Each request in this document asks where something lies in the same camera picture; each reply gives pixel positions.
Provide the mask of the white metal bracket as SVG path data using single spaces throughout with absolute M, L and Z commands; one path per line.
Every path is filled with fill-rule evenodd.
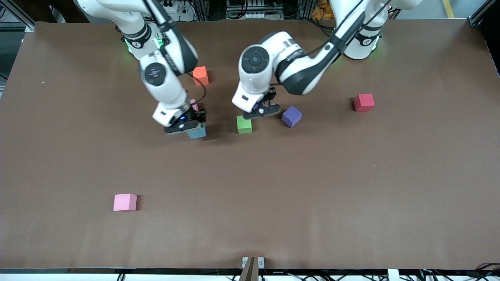
M 245 265 L 246 265 L 246 263 L 247 263 L 248 260 L 249 260 L 248 256 L 242 257 L 242 259 L 241 259 L 241 261 L 242 261 L 241 268 L 245 267 Z M 265 259 L 264 259 L 264 257 L 256 257 L 255 258 L 255 262 L 258 263 L 258 268 L 259 269 L 264 269 L 265 268 L 265 263 L 264 263 Z

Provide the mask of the black table edge rail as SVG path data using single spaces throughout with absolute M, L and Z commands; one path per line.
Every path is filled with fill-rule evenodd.
M 176 268 L 33 268 L 33 269 L 0 269 L 0 274 L 160 274 L 160 275 L 235 275 L 241 273 L 241 269 L 176 269 Z M 272 273 L 304 273 L 304 274 L 364 274 L 382 275 L 387 270 L 327 270 L 327 269 L 261 269 L 265 274 Z M 500 276 L 500 268 L 494 270 L 433 270 L 435 275 L 447 276 Z

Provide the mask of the black frame strut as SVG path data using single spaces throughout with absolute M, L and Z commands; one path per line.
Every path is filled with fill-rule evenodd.
M 468 17 L 470 27 L 479 27 L 484 18 L 493 11 L 495 5 L 500 5 L 500 0 L 485 0 L 485 2 Z

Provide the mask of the brown table cover mat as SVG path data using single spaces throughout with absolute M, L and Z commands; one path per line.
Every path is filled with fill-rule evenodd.
M 0 267 L 475 269 L 500 263 L 500 78 L 466 20 L 386 23 L 302 112 L 240 135 L 241 52 L 305 21 L 180 23 L 209 71 L 207 136 L 165 135 L 113 24 L 38 23 L 0 98 Z M 356 112 L 358 94 L 375 106 Z M 114 212 L 115 194 L 136 210 Z

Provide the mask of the grey power strip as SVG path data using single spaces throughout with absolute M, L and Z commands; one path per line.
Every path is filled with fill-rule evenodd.
M 225 15 L 225 18 L 228 19 L 236 19 L 236 20 L 260 20 L 260 19 L 269 19 L 276 20 L 280 18 L 280 14 L 276 14 L 275 12 L 270 11 L 247 11 L 244 15 L 241 14 L 241 11 L 228 11 Z

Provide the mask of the aluminium frame strut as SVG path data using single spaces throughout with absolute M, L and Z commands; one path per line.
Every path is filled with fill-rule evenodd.
M 34 32 L 37 22 L 58 23 L 48 0 L 0 0 L 16 22 L 0 19 L 0 32 Z

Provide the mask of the teal foam cube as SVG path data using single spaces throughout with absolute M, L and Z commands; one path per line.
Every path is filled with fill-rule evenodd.
M 186 133 L 190 139 L 199 139 L 207 136 L 205 124 L 202 123 L 201 127 Z

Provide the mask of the red foam cube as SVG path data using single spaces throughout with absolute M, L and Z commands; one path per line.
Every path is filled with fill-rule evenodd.
M 354 100 L 356 112 L 369 112 L 374 106 L 373 94 L 358 94 Z

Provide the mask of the orange foam cube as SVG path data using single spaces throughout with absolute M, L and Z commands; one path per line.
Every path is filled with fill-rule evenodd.
M 198 87 L 209 85 L 209 77 L 205 66 L 197 66 L 193 72 L 193 81 Z

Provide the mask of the green foam cube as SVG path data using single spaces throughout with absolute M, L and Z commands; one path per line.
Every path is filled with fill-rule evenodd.
M 252 120 L 245 119 L 243 116 L 236 117 L 237 131 L 240 135 L 252 133 Z

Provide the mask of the white power strip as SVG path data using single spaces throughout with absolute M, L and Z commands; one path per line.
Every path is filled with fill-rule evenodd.
M 161 3 L 174 21 L 188 22 L 198 19 L 189 0 L 161 0 Z

